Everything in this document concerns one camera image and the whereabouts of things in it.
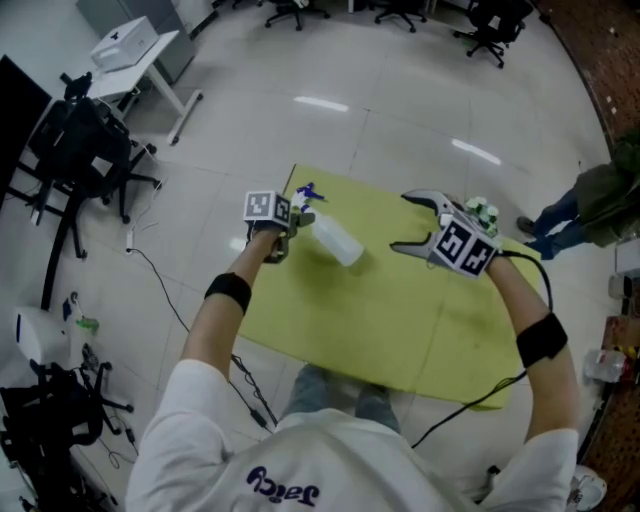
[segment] brick wall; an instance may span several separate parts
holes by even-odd
[[[640,125],[640,2],[539,0],[538,8],[586,80],[610,140]]]

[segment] black wristband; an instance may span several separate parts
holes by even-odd
[[[553,313],[522,331],[516,343],[522,364],[529,368],[544,357],[553,359],[567,344],[567,333]]]
[[[249,301],[251,300],[251,287],[240,276],[233,272],[220,274],[213,280],[213,283],[204,294],[204,298],[206,299],[214,293],[222,293],[231,297],[242,308],[243,314],[247,313]]]

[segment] white spray bottle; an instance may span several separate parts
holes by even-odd
[[[353,238],[347,230],[338,224],[333,217],[324,215],[307,203],[308,198],[324,199],[313,192],[313,183],[309,183],[305,187],[300,187],[291,199],[293,206],[300,208],[302,213],[313,213],[316,220],[311,224],[311,232],[325,249],[327,249],[335,258],[345,267],[353,265],[362,253],[364,247],[355,238]]]

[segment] white desk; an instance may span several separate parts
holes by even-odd
[[[202,91],[196,89],[191,94],[186,105],[183,105],[171,89],[171,86],[162,78],[160,71],[158,71],[158,68],[156,68],[154,64],[156,59],[177,35],[177,30],[162,34],[156,44],[144,54],[135,66],[94,76],[93,83],[87,94],[87,96],[92,99],[105,99],[116,94],[126,94],[135,88],[142,76],[146,73],[151,82],[153,82],[153,85],[160,91],[160,94],[165,97],[178,114],[178,119],[167,136],[167,142],[171,145],[178,143],[180,140],[180,131],[187,117],[189,117],[198,100],[202,99]]]

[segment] yellow mat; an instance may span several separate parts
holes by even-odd
[[[392,389],[469,402],[516,374],[520,358],[507,311],[486,275],[472,280],[393,252],[394,241],[437,230],[431,210],[362,182],[296,166],[287,189],[314,182],[312,201],[365,247],[342,267],[310,228],[288,258],[264,265],[240,334],[297,359]],[[537,256],[512,240],[505,248]],[[514,261],[537,287],[539,274]],[[508,390],[485,407],[502,407]]]

